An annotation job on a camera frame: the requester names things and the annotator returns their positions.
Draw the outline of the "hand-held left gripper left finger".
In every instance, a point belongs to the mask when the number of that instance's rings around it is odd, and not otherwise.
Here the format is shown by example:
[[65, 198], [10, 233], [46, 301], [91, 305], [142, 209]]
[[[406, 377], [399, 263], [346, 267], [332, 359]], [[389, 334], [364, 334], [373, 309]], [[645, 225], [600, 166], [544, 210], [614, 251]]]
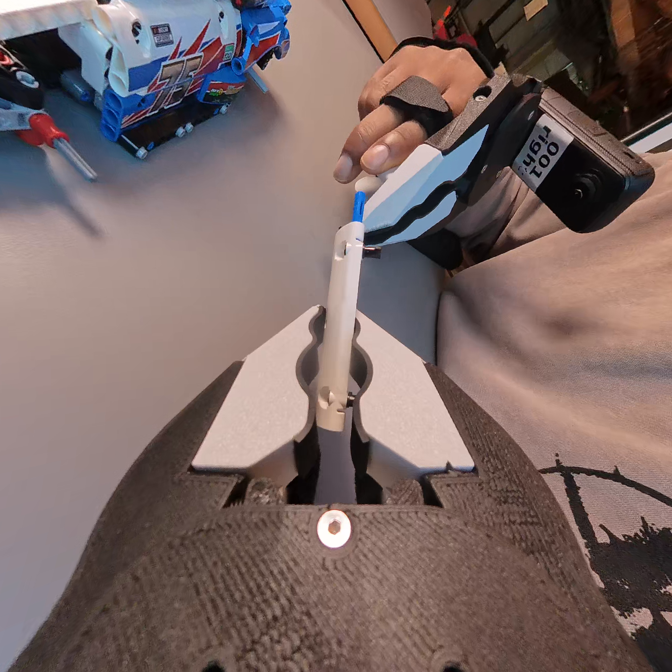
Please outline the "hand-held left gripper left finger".
[[313, 424], [308, 383], [315, 375], [315, 326], [309, 308], [244, 360], [191, 466], [196, 472], [240, 474], [288, 485], [298, 474], [295, 443]]

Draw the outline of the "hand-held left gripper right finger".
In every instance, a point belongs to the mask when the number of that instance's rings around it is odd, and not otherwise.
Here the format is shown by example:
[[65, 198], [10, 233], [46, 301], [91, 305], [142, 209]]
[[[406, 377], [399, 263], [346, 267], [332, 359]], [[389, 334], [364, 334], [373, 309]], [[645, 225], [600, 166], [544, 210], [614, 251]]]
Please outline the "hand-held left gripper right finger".
[[357, 313], [353, 336], [357, 500], [385, 500], [399, 481], [471, 473], [475, 463], [422, 358]]

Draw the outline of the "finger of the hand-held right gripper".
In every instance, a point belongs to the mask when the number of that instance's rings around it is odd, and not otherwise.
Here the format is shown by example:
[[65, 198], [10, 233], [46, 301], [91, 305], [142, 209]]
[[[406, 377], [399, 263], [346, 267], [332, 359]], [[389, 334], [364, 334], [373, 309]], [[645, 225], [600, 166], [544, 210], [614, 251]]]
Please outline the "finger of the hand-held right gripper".
[[455, 190], [433, 190], [391, 226], [378, 230], [378, 246], [414, 240], [446, 218], [457, 201]]
[[364, 208], [365, 230], [387, 229], [444, 181], [461, 177], [483, 144], [487, 126], [444, 155], [424, 143], [386, 177]]

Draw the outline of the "red and white lego panel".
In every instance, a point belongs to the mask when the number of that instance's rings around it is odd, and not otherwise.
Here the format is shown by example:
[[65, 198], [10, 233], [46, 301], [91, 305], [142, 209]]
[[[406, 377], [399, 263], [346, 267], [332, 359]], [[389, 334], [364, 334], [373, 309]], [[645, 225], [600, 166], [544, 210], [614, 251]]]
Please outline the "red and white lego panel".
[[345, 425], [364, 225], [352, 221], [335, 235], [323, 342], [316, 382], [316, 424], [331, 432]]

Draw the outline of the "lego race car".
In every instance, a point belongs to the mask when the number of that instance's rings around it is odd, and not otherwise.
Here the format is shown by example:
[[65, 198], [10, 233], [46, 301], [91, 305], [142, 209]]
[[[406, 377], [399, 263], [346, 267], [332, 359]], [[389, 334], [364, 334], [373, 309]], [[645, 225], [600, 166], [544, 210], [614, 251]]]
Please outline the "lego race car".
[[95, 171], [45, 107], [60, 86], [137, 159], [225, 113], [290, 48], [289, 1], [2, 1], [1, 132]]

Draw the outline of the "person's right hand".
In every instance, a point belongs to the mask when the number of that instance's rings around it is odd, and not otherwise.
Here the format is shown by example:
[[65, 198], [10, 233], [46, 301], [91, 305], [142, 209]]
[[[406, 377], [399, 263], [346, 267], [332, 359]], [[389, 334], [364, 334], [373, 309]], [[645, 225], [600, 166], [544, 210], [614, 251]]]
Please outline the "person's right hand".
[[351, 131], [333, 176], [349, 183], [360, 172], [378, 175], [399, 166], [427, 138], [424, 128], [380, 100], [409, 77], [434, 84], [454, 115], [461, 113], [486, 74], [464, 48], [405, 46], [370, 78], [357, 102], [360, 122]]

